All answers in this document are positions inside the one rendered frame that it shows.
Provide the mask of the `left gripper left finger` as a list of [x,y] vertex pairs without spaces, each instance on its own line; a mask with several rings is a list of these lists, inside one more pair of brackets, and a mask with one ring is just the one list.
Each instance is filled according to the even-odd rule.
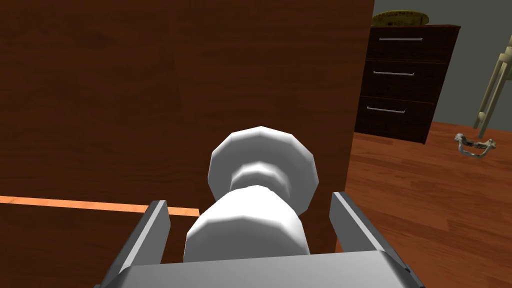
[[170,227],[167,201],[152,201],[114,259],[99,288],[106,288],[127,267],[161,264]]

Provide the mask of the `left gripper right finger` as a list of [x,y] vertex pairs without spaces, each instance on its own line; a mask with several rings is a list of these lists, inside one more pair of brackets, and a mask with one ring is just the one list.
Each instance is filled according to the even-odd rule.
[[332,194],[329,219],[344,252],[383,251],[410,272],[410,267],[347,193]]

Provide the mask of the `white door knob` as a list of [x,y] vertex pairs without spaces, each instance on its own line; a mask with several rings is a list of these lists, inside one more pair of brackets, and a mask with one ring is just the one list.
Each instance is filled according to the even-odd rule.
[[184,262],[310,253],[300,215],[319,178],[292,134],[264,126],[231,133],[211,153],[207,180],[215,202],[187,232]]

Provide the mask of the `brown wooden door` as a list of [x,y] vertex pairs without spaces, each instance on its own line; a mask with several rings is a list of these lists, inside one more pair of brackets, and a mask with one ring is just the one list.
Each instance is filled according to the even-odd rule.
[[266,126],[313,153],[334,252],[374,2],[0,0],[0,196],[203,212],[212,151]]

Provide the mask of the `small grey curved object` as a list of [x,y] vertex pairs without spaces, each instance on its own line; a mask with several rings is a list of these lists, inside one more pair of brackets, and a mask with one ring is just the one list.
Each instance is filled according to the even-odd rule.
[[[497,143],[493,139],[489,139],[486,142],[473,141],[471,139],[466,138],[464,134],[456,134],[454,140],[458,143],[458,151],[462,155],[476,159],[485,157],[489,151],[495,149],[497,146]],[[473,153],[471,151],[466,150],[465,147],[482,150],[482,152]]]

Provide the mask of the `dark brown chest of drawers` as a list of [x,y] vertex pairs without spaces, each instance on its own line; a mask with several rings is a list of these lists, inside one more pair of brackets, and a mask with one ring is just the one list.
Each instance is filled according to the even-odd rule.
[[459,32],[417,11],[374,16],[354,130],[424,144]]

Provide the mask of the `beige chair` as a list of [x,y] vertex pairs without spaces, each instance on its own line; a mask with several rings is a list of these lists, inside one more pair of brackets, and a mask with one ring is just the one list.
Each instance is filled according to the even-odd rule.
[[506,81],[512,81],[512,36],[504,53],[501,53],[490,77],[488,86],[479,105],[473,129],[478,130],[477,138],[482,139],[491,120]]

